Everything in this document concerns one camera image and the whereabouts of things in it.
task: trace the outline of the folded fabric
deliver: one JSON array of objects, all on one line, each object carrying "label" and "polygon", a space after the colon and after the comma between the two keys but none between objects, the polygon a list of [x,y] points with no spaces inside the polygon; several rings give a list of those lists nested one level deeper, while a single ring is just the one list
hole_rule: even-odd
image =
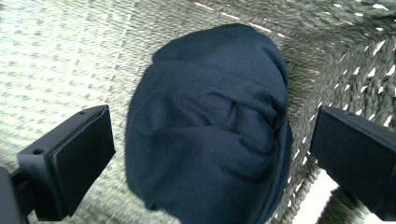
[{"label": "folded fabric", "polygon": [[171,41],[130,104],[129,188],[182,223],[263,223],[290,167],[287,87],[276,45],[248,26]]}]

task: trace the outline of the navy blue cloth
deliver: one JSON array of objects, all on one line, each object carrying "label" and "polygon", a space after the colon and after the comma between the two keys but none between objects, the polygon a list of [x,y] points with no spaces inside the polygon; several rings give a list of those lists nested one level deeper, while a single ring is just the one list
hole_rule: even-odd
[{"label": "navy blue cloth", "polygon": [[276,45],[248,26],[171,41],[130,104],[129,188],[182,223],[263,223],[290,167],[287,87]]}]

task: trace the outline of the screw hole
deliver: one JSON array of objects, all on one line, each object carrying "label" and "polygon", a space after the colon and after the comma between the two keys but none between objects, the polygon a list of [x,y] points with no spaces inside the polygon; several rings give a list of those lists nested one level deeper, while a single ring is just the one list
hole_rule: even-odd
[{"label": "screw hole", "polygon": [[40,154],[43,153],[43,152],[44,152],[44,149],[38,148],[38,149],[35,149],[35,150],[33,151],[33,154],[34,154],[34,155],[40,155]]}]

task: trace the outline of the dark blue garment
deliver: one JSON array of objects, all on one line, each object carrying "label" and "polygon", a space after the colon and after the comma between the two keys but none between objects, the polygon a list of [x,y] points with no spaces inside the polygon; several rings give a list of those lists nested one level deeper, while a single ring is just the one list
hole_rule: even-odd
[{"label": "dark blue garment", "polygon": [[129,108],[132,192],[182,223],[263,223],[290,167],[287,86],[276,45],[248,26],[171,41]]}]

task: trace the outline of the wicker basket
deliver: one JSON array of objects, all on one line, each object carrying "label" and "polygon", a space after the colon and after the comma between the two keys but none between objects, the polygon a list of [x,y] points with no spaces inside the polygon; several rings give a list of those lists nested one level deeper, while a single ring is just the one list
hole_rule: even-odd
[{"label": "wicker basket", "polygon": [[[240,22],[270,36],[289,66],[293,163],[269,222],[291,223],[320,172],[307,152],[319,105],[394,131],[395,19],[391,0],[0,0],[0,165],[15,170],[16,154],[63,119],[109,104],[118,153],[64,222],[178,223],[147,211],[125,184],[128,103],[158,48]],[[321,223],[364,219],[364,206],[342,195],[334,193]]]}]

